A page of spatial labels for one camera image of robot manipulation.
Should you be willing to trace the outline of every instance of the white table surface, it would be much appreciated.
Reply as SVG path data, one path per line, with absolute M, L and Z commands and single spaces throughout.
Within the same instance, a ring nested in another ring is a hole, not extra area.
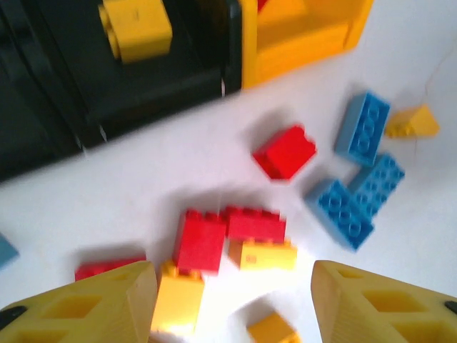
M 432 140 L 386 141 L 406 179 L 354 254 L 327 235 L 302 202 L 325 176 L 348 181 L 357 167 L 334 155 L 343 110 L 372 89 L 394 109 L 421 103 L 425 83 L 457 37 L 455 0 L 377 0 L 359 47 L 252 91 L 214 101 L 107 146 L 0 186 L 0 231 L 19 259 L 0 270 L 0 307 L 72 282 L 81 260 L 145 249 L 171 256 L 180 211 L 219 205 L 281 210 L 298 246 L 295 272 L 238 271 L 224 254 L 206 281 L 190 342 L 248 342 L 247 322 L 279 311 L 305 342 L 320 342 L 310 294 L 316 259 L 457 295 L 457 54 L 434 78 L 427 102 L 441 123 Z M 295 121 L 318 156 L 290 184 L 270 182 L 250 151 Z M 165 342 L 178 339 L 167 337 Z

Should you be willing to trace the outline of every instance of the plastic toy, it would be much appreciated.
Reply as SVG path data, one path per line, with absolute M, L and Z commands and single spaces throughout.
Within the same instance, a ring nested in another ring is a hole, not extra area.
M 173 31 L 162 0 L 104 0 L 101 24 L 123 63 L 167 54 Z
M 19 256 L 17 250 L 0 234 L 0 268 Z
M 323 343 L 457 342 L 457 298 L 330 261 L 311 294 Z
M 389 138 L 434 137 L 440 125 L 428 105 L 395 113 L 388 121 L 384 134 Z
M 316 152 L 314 142 L 305 137 L 305 129 L 293 125 L 273 136 L 252 156 L 271 179 L 290 180 Z
M 398 183 L 405 177 L 405 171 L 389 154 L 376 157 L 374 166 L 365 166 L 348 185 L 360 209 L 368 218 L 374 217 L 386 203 Z
M 297 248 L 289 239 L 284 243 L 230 241 L 228 256 L 240 270 L 287 269 L 295 268 Z
M 79 281 L 138 261 L 146 261 L 146 255 L 141 255 L 132 259 L 120 259 L 117 261 L 85 263 L 79 266 L 74 272 L 74 279 L 75 281 Z
M 251 325 L 248 331 L 255 343 L 301 343 L 295 330 L 275 312 Z
M 218 273 L 226 233 L 221 216 L 188 210 L 176 235 L 173 261 L 181 271 Z
M 349 103 L 335 151 L 340 156 L 373 166 L 391 105 L 370 92 Z
M 223 212 L 229 239 L 284 242 L 286 220 L 264 209 L 227 207 Z
M 357 250 L 374 230 L 371 218 L 339 180 L 319 182 L 305 200 L 328 233 L 345 247 Z
M 9 305 L 2 343 L 144 343 L 157 284 L 151 262 L 137 262 Z
M 205 287 L 200 274 L 180 274 L 173 262 L 166 262 L 152 317 L 151 331 L 192 334 L 199 316 Z
M 373 0 L 240 0 L 243 88 L 355 47 Z

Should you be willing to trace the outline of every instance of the yellow brick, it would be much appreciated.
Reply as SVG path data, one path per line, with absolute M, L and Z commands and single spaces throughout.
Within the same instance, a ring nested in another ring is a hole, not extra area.
M 323 343 L 457 342 L 457 301 L 330 261 L 317 261 L 311 295 Z
M 440 126 L 430 108 L 420 107 L 395 113 L 388 121 L 384 134 L 390 138 L 424 138 L 436 136 Z
M 0 342 L 144 343 L 156 290 L 150 262 L 74 282 L 8 306 L 27 311 L 0 331 Z
M 200 275 L 179 275 L 173 262 L 162 266 L 151 330 L 192 334 L 199 316 L 204 281 Z
M 293 269 L 297 248 L 289 240 L 284 244 L 231 241 L 228 255 L 241 270 Z
M 255 343 L 301 343 L 297 333 L 275 312 L 248 331 Z
M 169 52 L 173 31 L 162 0 L 104 0 L 99 15 L 123 63 Z

